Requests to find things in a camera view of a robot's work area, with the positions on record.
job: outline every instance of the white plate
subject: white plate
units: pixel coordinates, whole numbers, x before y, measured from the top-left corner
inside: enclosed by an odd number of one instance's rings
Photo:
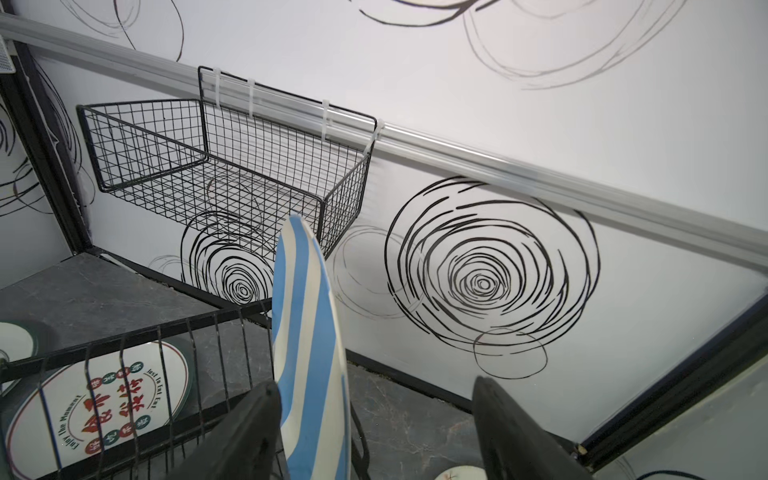
[[[482,468],[462,465],[445,470],[435,480],[486,480],[487,478]]]
[[[27,329],[14,323],[0,323],[0,359],[15,362],[33,356],[38,351],[38,343]],[[8,393],[18,380],[5,382],[0,386],[2,395]]]
[[[163,357],[168,385],[163,378],[157,341],[126,349],[123,353],[137,435],[168,422],[169,391],[170,416],[179,411],[189,393],[189,369],[184,355],[175,346],[163,342]],[[45,403],[64,467],[101,450],[84,368],[85,362],[64,367],[43,384]],[[109,449],[133,438],[119,354],[109,353],[91,359],[88,368],[104,443]],[[16,412],[5,445],[8,462],[19,478],[37,478],[56,470],[51,436],[37,390]]]

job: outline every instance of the zip tie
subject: zip tie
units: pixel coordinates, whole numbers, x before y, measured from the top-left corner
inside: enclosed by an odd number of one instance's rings
[[[248,79],[248,116],[253,116],[253,87],[256,85],[256,81],[252,78]]]
[[[368,140],[366,149],[362,151],[362,155],[364,157],[371,151],[371,147],[373,147],[373,142],[375,142],[376,139],[379,138],[379,135],[382,133],[382,130],[384,129],[384,120],[380,118],[377,123],[378,125],[376,126],[376,129],[373,131],[373,135],[371,135],[371,139]]]
[[[219,84],[221,83],[221,68],[214,68],[214,75],[216,75],[216,106],[221,108],[219,102]]]
[[[328,107],[330,107],[330,102],[323,100],[323,134],[321,135],[323,141],[326,140],[326,132],[328,131]]]

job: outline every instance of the plate with red chinese characters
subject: plate with red chinese characters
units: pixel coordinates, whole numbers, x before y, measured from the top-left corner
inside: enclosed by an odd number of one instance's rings
[[[162,342],[162,351],[165,365],[157,341],[126,349],[122,365],[118,352],[91,359],[91,388],[85,362],[64,367],[45,380],[45,404],[62,467],[101,451],[99,424],[109,449],[166,425],[179,412],[190,389],[187,359],[167,342]],[[51,433],[37,389],[16,412],[5,446],[8,462],[19,478],[56,471]]]

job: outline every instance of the striped plate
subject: striped plate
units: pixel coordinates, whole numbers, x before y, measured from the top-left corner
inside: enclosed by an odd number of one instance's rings
[[[298,215],[283,225],[274,279],[274,371],[283,400],[280,429],[290,477],[347,480],[346,356],[323,255]]]

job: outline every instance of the silver aluminum rail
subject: silver aluminum rail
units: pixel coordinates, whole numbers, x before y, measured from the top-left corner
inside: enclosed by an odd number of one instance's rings
[[[197,68],[159,58],[107,41],[0,13],[0,35],[42,49],[74,65],[122,81],[194,98],[199,95]],[[213,78],[204,78],[212,89]],[[322,106],[279,94],[259,92],[254,111],[277,121],[320,131]],[[249,91],[222,83],[223,103],[247,109]],[[329,134],[359,145],[371,136],[372,125],[331,112]],[[404,158],[439,167],[501,188],[581,210],[628,227],[634,233],[724,258],[757,270],[768,268],[768,232],[702,214],[663,201],[607,187],[497,154],[441,140],[408,128],[387,124],[376,142],[377,156]]]

